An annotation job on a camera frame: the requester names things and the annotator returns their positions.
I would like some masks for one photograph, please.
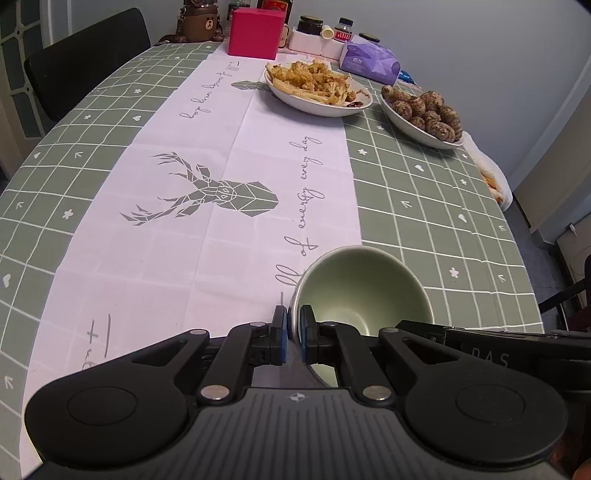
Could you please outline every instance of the green bowl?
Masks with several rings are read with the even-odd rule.
[[[361,335],[378,336],[380,329],[401,320],[433,323],[427,293],[406,265],[383,250],[364,245],[341,247],[316,260],[300,278],[291,302],[290,329],[300,344],[300,307],[312,305],[317,322],[353,325]],[[335,387],[332,367],[312,370]]]

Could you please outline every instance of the pink box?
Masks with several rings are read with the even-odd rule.
[[[232,14],[228,53],[238,57],[275,60],[285,12],[238,8]]]

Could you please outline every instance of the bowl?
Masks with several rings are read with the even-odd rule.
[[[390,119],[390,121],[394,124],[396,128],[398,128],[403,134],[408,135],[413,140],[416,140],[423,145],[426,145],[431,148],[439,148],[441,150],[452,150],[457,147],[461,147],[464,144],[464,137],[462,136],[460,140],[454,143],[450,142],[443,142],[438,138],[435,138],[431,134],[421,130],[419,127],[415,127],[411,122],[408,122],[400,115],[398,115],[394,109],[388,105],[388,102],[384,100],[381,95],[378,95],[379,102],[384,109],[384,113]]]
[[[282,67],[289,67],[289,64],[282,64]],[[356,82],[353,78],[349,77],[349,86],[351,90],[358,92],[359,90],[363,91],[363,93],[358,93],[357,97],[355,98],[355,102],[362,102],[362,106],[356,107],[348,107],[348,106],[336,106],[336,105],[324,105],[323,103],[318,103],[313,100],[308,100],[306,98],[297,97],[295,95],[289,95],[288,93],[282,92],[273,86],[273,79],[269,75],[269,72],[265,71],[265,80],[267,81],[267,85],[271,89],[271,91],[275,94],[275,96],[281,100],[282,102],[287,103],[288,105],[292,106],[293,108],[298,109],[299,111],[310,113],[311,115],[317,116],[329,116],[329,117],[341,117],[341,116],[349,116],[354,115],[362,110],[365,110],[374,102],[374,97],[369,90],[361,85],[359,82]]]
[[[380,329],[401,320],[433,323],[425,289],[398,258],[365,245],[341,247],[317,259],[302,275],[291,301],[290,330],[300,348],[299,314],[309,304],[317,322],[353,325],[361,335],[378,336]],[[334,369],[314,365],[327,385],[336,387]]]

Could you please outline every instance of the green tablecloth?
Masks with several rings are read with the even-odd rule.
[[[101,83],[33,150],[0,197],[0,477],[20,472],[25,379],[53,275],[118,158],[217,44],[154,47]],[[381,85],[358,79],[379,94]],[[396,131],[375,103],[345,118],[364,243],[407,264],[435,320],[541,332],[511,231],[463,149]]]

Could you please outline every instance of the metal pin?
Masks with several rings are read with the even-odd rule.
[[[382,385],[370,385],[363,389],[362,394],[370,400],[387,400],[392,392],[388,387]]]
[[[222,400],[230,394],[230,389],[224,385],[208,385],[201,389],[201,396],[209,400]]]

